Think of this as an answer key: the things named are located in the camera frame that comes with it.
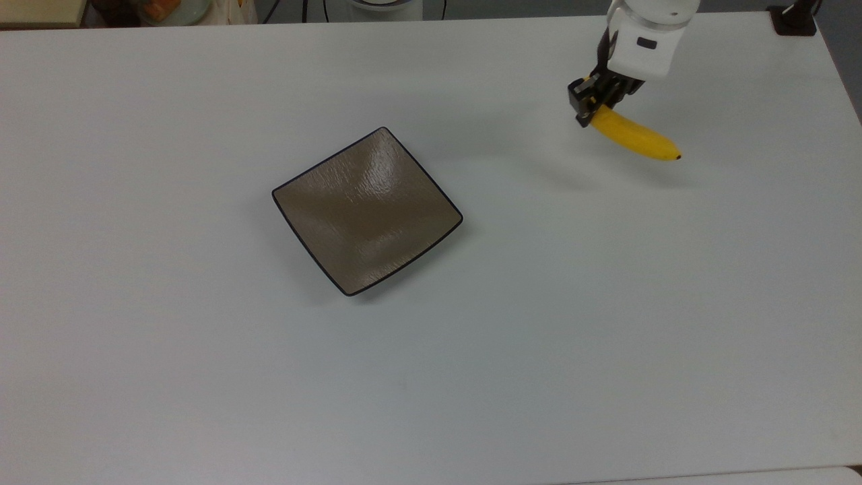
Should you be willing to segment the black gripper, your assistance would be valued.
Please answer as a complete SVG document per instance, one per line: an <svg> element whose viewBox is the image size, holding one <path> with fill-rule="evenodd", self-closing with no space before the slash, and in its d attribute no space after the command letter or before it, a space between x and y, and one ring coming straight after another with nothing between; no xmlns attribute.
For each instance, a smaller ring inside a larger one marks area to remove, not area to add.
<svg viewBox="0 0 862 485"><path fill-rule="evenodd" d="M634 79L607 67L597 65L591 77L576 79L568 86L570 105L576 111L576 119L582 128L591 125L601 104L597 96L606 96L606 107L615 107L626 96L634 95L644 85L641 79Z"/></svg>

